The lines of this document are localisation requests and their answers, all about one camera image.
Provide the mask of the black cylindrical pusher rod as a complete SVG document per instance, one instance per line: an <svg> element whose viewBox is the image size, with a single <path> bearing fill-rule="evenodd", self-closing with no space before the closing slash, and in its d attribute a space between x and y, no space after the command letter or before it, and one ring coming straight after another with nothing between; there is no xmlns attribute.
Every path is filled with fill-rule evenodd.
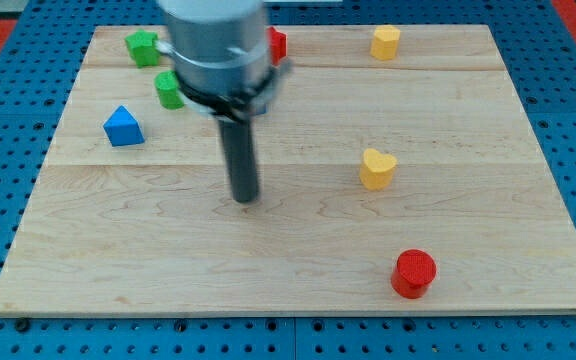
<svg viewBox="0 0 576 360"><path fill-rule="evenodd" d="M232 198L250 203L259 195L259 179L250 123L218 121Z"/></svg>

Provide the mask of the blue block behind arm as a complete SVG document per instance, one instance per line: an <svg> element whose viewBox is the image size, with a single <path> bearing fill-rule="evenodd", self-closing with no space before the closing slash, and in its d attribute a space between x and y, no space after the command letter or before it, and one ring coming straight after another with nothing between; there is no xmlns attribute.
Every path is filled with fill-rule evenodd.
<svg viewBox="0 0 576 360"><path fill-rule="evenodd" d="M261 116L267 113L268 110L268 105L264 104L264 105L260 105L256 108L254 115L255 116Z"/></svg>

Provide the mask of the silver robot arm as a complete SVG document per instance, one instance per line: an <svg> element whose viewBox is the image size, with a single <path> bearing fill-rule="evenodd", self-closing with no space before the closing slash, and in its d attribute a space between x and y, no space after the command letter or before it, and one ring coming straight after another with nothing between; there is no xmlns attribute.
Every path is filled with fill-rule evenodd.
<svg viewBox="0 0 576 360"><path fill-rule="evenodd" d="M273 60L267 10L260 0L159 0L170 41L157 48L174 65L179 92L218 124L232 198L260 192L253 120L291 70Z"/></svg>

